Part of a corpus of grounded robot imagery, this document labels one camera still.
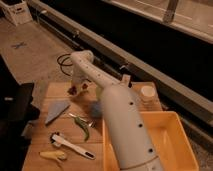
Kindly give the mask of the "translucent suction gripper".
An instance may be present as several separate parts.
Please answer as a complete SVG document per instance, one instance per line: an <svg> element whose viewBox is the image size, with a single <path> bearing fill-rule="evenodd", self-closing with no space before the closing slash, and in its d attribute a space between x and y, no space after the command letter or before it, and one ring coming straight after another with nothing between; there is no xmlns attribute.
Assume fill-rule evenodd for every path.
<svg viewBox="0 0 213 171"><path fill-rule="evenodd" d="M84 74L84 72L82 70L80 70L78 68L74 68L72 79L71 79L71 86L83 84L83 83L86 83L86 75Z"/></svg>

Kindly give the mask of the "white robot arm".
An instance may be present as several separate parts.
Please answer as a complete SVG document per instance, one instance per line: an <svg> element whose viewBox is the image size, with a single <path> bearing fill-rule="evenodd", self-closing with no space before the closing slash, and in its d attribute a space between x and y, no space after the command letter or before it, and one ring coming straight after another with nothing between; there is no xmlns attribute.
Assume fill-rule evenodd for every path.
<svg viewBox="0 0 213 171"><path fill-rule="evenodd" d="M164 171L138 109L139 97L120 80L93 64L90 50L74 51L73 85L88 77L102 88L100 104L120 171Z"/></svg>

